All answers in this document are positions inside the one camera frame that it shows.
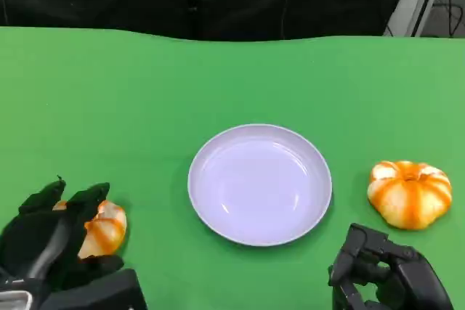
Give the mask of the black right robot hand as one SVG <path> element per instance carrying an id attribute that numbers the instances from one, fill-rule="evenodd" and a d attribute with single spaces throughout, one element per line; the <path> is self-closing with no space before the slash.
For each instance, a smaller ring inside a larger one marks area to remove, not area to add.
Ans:
<path id="1" fill-rule="evenodd" d="M 452 309 L 428 260 L 387 234 L 351 224 L 328 268 L 333 309 Z"/>

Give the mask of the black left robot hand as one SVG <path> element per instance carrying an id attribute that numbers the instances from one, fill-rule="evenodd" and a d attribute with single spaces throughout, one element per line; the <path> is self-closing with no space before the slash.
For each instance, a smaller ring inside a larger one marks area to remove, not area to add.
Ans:
<path id="1" fill-rule="evenodd" d="M 1 232 L 1 280 L 43 282 L 52 290 L 79 287 L 118 272 L 120 256 L 104 253 L 80 257 L 86 237 L 85 223 L 110 190 L 107 182 L 77 192 L 63 211 L 54 210 L 65 181 L 58 179 L 29 195 L 18 214 Z"/>

